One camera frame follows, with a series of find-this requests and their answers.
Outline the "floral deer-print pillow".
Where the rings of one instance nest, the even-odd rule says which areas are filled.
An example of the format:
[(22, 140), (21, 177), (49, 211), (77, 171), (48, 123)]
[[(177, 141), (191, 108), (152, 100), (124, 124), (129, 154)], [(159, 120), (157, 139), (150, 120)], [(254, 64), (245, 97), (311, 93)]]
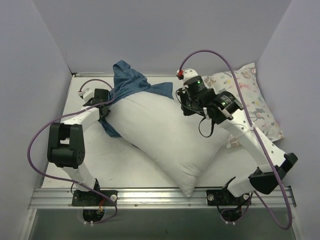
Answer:
[[(267, 106), (256, 79), (256, 65), (249, 63), (234, 71), (240, 92), (247, 107), (251, 121), (272, 142), (284, 138), (283, 130), (279, 127), (271, 110)], [(224, 71), (211, 76), (202, 77), (206, 87), (214, 89), (215, 93), (228, 91), (240, 99), (236, 84), (230, 71)]]

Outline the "blue letter-print pillowcase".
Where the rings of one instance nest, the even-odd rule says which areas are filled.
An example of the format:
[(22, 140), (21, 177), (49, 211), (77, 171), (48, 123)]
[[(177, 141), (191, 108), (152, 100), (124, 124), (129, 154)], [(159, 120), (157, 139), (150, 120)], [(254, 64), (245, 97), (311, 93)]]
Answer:
[(115, 95), (110, 106), (110, 115), (100, 120), (105, 132), (113, 138), (123, 137), (131, 141), (164, 128), (168, 114), (173, 113), (177, 103), (173, 99), (173, 84), (163, 82), (150, 84), (147, 77), (120, 60), (113, 65)]

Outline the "aluminium rail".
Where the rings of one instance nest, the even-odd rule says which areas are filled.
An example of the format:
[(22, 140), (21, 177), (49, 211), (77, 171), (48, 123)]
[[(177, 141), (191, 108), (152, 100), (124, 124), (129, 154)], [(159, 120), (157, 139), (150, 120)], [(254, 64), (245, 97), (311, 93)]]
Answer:
[(78, 78), (103, 78), (107, 76), (103, 72), (74, 72), (72, 75)]
[[(190, 197), (186, 197), (177, 188), (110, 188), (106, 190), (118, 191), (117, 201), (113, 203), (118, 209), (206, 209), (210, 206), (207, 204), (207, 190), (217, 188), (196, 188)], [(37, 188), (33, 191), (29, 203), (30, 209), (97, 209), (102, 207), (110, 209), (113, 206), (72, 206), (72, 200), (75, 190), (69, 188)], [(285, 207), (283, 195), (280, 189), (275, 189), (271, 194), (250, 194), (237, 198), (238, 205), (218, 206), (219, 208), (235, 208), (251, 203), (254, 207), (261, 208), (264, 201), (270, 208)]]

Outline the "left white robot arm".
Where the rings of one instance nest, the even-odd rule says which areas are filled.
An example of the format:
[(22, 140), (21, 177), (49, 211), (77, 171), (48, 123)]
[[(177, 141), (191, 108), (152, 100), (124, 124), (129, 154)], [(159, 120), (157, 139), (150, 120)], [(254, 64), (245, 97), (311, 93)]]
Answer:
[(111, 101), (110, 92), (89, 88), (79, 93), (84, 100), (79, 113), (63, 122), (52, 123), (49, 127), (47, 159), (67, 173), (83, 194), (83, 200), (90, 206), (101, 201), (98, 180), (92, 176), (84, 160), (86, 155), (84, 132), (95, 122), (105, 118)]

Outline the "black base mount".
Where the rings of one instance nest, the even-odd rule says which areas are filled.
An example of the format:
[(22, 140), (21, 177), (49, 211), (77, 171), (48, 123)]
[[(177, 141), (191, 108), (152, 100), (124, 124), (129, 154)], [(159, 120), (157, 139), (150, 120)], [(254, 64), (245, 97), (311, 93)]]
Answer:
[(99, 194), (92, 191), (80, 191), (75, 190), (71, 205), (73, 207), (99, 207), (102, 206), (101, 202), (104, 202), (103, 206), (112, 207), (114, 203), (117, 203), (118, 191), (117, 190), (100, 190), (100, 192), (109, 197), (112, 202), (106, 200)]
[(228, 190), (209, 189), (206, 191), (207, 204), (209, 206), (237, 206), (238, 199)]

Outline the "white pillow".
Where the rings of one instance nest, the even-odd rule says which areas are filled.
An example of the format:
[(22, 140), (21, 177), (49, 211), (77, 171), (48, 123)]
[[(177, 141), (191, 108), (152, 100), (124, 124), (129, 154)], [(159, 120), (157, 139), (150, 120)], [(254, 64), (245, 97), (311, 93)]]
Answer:
[(189, 197), (230, 136), (205, 120), (201, 130), (212, 136), (203, 137), (201, 119), (197, 114), (184, 116), (173, 99), (142, 91), (114, 103), (101, 125), (109, 136), (123, 138), (146, 153)]

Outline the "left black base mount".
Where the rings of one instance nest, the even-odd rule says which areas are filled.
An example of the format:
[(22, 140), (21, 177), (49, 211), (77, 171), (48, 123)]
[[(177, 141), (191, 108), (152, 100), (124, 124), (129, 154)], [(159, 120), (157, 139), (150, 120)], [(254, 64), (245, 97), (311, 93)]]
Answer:
[(112, 202), (106, 200), (99, 194), (92, 191), (80, 191), (75, 190), (71, 205), (73, 207), (99, 207), (102, 206), (101, 202), (104, 202), (103, 206), (112, 207), (114, 203), (117, 203), (118, 191), (117, 190), (100, 190), (100, 192), (109, 197)]

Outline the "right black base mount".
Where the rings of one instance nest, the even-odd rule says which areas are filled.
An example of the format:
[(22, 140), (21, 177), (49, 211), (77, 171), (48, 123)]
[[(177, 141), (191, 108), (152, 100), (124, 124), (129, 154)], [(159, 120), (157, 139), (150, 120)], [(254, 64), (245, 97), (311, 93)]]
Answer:
[(207, 204), (209, 206), (237, 206), (238, 199), (228, 190), (209, 189), (206, 191)]

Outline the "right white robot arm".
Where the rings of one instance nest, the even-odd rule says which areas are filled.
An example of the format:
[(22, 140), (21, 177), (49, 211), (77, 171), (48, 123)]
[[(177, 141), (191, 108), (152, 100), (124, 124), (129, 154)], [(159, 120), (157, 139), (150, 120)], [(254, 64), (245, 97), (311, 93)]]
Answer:
[(248, 176), (234, 177), (225, 184), (222, 200), (232, 205), (247, 193), (270, 194), (298, 161), (294, 153), (286, 153), (274, 145), (256, 126), (250, 124), (244, 106), (230, 92), (215, 93), (207, 88), (199, 75), (181, 76), (183, 87), (178, 89), (183, 114), (199, 114), (211, 124), (227, 130), (257, 164)]

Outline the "front aluminium rail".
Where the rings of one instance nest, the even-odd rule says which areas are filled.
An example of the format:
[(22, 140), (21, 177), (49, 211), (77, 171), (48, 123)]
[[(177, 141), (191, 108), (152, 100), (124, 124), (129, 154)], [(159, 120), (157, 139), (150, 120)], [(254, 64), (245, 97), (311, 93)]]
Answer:
[[(113, 203), (118, 209), (206, 209), (210, 206), (207, 204), (207, 190), (217, 188), (196, 188), (190, 197), (186, 197), (177, 188), (110, 188), (106, 190), (118, 191), (117, 201)], [(37, 188), (33, 191), (29, 203), (30, 209), (97, 209), (102, 207), (110, 209), (113, 206), (72, 206), (72, 200), (75, 190), (69, 188)], [(270, 208), (285, 207), (283, 195), (280, 189), (275, 189), (271, 194), (250, 194), (237, 198), (238, 205), (218, 206), (219, 208), (235, 208), (251, 203), (254, 207), (261, 208), (264, 201)]]

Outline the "rear aluminium rail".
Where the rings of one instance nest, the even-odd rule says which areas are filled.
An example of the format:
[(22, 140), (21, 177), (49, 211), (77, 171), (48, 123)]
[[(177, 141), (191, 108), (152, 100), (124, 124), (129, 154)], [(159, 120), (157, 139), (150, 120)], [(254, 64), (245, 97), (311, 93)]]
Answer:
[(103, 72), (74, 72), (72, 75), (78, 78), (103, 78), (107, 76)]

